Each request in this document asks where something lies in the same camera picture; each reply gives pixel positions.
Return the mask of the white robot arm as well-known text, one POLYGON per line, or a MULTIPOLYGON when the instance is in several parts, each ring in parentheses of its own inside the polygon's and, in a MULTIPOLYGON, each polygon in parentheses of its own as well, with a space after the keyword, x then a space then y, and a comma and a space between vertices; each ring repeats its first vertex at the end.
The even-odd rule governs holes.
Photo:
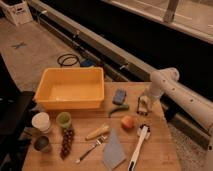
POLYGON ((155 70, 150 74, 150 86, 139 96, 148 113, 163 94, 184 109, 210 135, 203 171, 213 171, 213 102, 180 84, 176 68, 155 70))

